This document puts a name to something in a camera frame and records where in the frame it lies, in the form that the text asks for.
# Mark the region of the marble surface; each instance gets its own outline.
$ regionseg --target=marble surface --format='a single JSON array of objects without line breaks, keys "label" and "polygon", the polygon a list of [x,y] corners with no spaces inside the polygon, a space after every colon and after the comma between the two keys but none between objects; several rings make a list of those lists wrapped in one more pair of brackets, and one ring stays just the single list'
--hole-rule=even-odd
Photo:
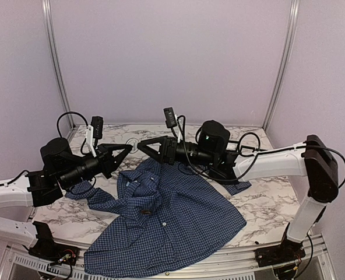
[{"label": "marble surface", "polygon": [[[194,141],[198,128],[198,125],[186,126],[187,141]],[[253,131],[260,137],[261,148],[272,148],[261,128],[227,127],[227,129],[231,132],[231,139],[238,139],[243,133]],[[84,135],[85,128],[81,126],[71,141],[73,153],[77,155],[80,155],[79,150]],[[103,139],[99,143],[123,144],[131,138],[143,140],[164,135],[171,136],[171,131],[165,125],[105,125]],[[256,146],[255,138],[246,137],[244,145]],[[117,198],[118,172],[132,170],[145,159],[147,155],[140,151],[129,154],[121,167],[113,172],[112,178],[107,180],[102,175],[96,176],[96,187],[108,191]],[[210,183],[241,212],[247,221],[246,227],[225,247],[281,240],[287,223],[292,220],[299,206],[294,190],[286,177],[251,180],[252,187],[233,196],[216,182]],[[53,236],[57,239],[90,245],[117,216],[113,213],[90,210],[86,201],[61,198],[52,205],[39,207],[34,220],[49,224]]]}]

